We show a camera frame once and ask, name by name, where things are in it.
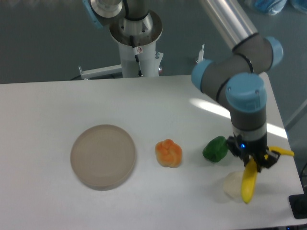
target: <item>round plate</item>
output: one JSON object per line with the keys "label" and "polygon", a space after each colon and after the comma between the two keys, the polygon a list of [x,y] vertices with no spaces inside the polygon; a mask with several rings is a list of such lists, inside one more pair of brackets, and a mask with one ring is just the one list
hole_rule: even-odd
{"label": "round plate", "polygon": [[71,166],[78,178],[95,189],[113,188],[131,172],[136,159],[130,135],[112,125],[83,132],[71,149]]}

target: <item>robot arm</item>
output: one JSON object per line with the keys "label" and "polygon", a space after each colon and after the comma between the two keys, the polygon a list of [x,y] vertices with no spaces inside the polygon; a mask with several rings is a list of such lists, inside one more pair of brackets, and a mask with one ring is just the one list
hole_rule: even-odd
{"label": "robot arm", "polygon": [[266,91],[257,74],[277,65],[283,48],[276,39],[259,35],[236,0],[200,2],[233,56],[218,64],[205,59],[194,68],[192,82],[230,111],[234,136],[228,147],[244,165],[253,157],[260,172],[275,164],[279,154],[268,151]]}
{"label": "robot arm", "polygon": [[[141,59],[132,51],[136,46],[145,48],[153,44],[155,47],[162,32],[159,17],[149,10],[149,1],[83,1],[102,25],[110,23],[111,34],[119,44],[123,76],[133,75],[137,70],[141,75],[141,66],[145,76],[157,76],[152,67],[154,54],[145,52],[148,56],[142,54]],[[262,167],[270,168],[275,164],[279,154],[269,152],[267,147],[266,91],[257,74],[277,65],[283,57],[283,48],[276,39],[259,35],[237,0],[200,2],[233,55],[221,63],[203,60],[194,68],[192,82],[230,111],[234,136],[228,138],[228,147],[244,165],[253,157],[260,172]],[[133,55],[136,62],[124,59]]]}

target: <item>black cable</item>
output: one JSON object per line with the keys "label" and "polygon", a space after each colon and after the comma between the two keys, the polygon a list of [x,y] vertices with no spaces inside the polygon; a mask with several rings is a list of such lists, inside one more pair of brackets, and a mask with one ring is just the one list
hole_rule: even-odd
{"label": "black cable", "polygon": [[306,166],[307,166],[307,162],[306,162],[306,164],[304,165],[304,167],[303,167],[303,169],[302,169],[302,171],[301,171],[301,173],[300,173],[300,175],[299,175],[300,178],[303,176],[303,172],[304,172]]}
{"label": "black cable", "polygon": [[74,78],[72,78],[72,79],[70,79],[71,81],[74,81],[74,80],[76,80],[77,78],[80,78],[81,77],[81,75],[78,75],[77,77],[74,77]]}
{"label": "black cable", "polygon": [[[136,48],[136,45],[135,45],[135,43],[134,43],[134,37],[133,37],[132,35],[130,36],[130,42],[131,42],[132,48],[133,48],[133,49]],[[141,71],[141,65],[140,65],[139,56],[138,56],[137,54],[134,55],[134,56],[135,56],[136,62],[139,64],[139,74],[138,74],[138,76],[139,76],[139,77],[142,77],[143,74],[142,74],[142,71]]]}

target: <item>white table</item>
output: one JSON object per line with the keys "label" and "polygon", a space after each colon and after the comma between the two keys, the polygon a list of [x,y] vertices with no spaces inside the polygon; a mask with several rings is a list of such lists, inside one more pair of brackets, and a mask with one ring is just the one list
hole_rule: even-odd
{"label": "white table", "polygon": [[[268,122],[282,127],[272,88]],[[0,228],[3,230],[249,229],[305,224],[288,196],[303,193],[293,158],[282,156],[258,175],[249,205],[222,191],[230,172],[244,169],[231,153],[213,164],[202,149],[232,135],[229,119],[195,107],[212,102],[190,76],[0,85]],[[135,141],[128,180],[109,191],[83,185],[70,151],[86,129],[112,124]],[[154,146],[166,138],[183,149],[179,168],[163,168]],[[268,134],[269,145],[289,148]]]}

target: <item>robot mount column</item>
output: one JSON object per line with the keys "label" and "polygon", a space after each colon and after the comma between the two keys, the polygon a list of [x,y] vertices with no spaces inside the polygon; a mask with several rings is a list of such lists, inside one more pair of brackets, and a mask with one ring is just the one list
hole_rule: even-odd
{"label": "robot mount column", "polygon": [[156,55],[162,33],[159,16],[149,10],[149,0],[89,0],[101,24],[119,47],[124,78],[157,77],[163,54]]}

